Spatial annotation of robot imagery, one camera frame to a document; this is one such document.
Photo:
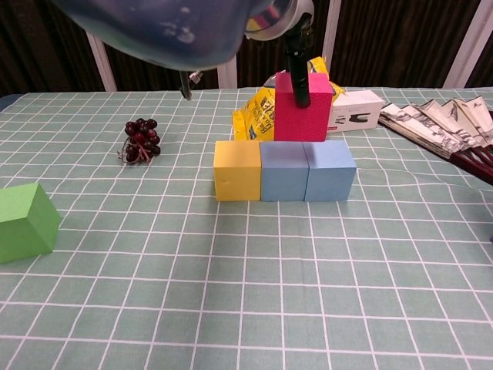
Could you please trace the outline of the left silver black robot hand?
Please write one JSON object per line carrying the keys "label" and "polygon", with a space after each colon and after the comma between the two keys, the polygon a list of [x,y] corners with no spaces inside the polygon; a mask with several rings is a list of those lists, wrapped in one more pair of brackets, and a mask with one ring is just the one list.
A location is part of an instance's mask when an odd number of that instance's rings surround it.
{"label": "left silver black robot hand", "polygon": [[307,50],[313,45],[312,17],[304,12],[293,28],[283,35],[293,96],[298,108],[310,105]]}

